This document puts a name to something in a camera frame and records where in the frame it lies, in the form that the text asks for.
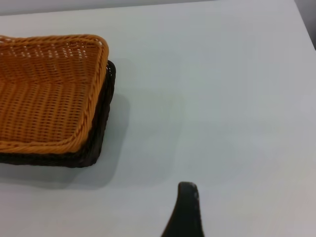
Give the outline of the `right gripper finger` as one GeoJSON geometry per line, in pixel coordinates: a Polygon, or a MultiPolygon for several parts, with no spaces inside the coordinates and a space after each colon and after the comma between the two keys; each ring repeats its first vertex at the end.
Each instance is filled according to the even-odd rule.
{"type": "Polygon", "coordinates": [[[198,188],[193,182],[178,184],[177,200],[163,237],[203,237],[198,188]]]}

